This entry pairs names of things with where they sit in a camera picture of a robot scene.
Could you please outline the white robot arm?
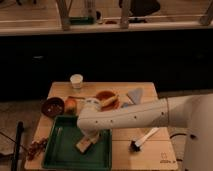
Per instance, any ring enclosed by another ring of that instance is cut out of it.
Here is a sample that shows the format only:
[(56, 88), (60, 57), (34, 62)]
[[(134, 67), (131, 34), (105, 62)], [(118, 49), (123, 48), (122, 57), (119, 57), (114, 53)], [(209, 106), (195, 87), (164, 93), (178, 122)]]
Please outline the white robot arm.
[(114, 128), (186, 127), (182, 171), (213, 171), (213, 94), (169, 97), (104, 112), (88, 102), (77, 126), (89, 138)]

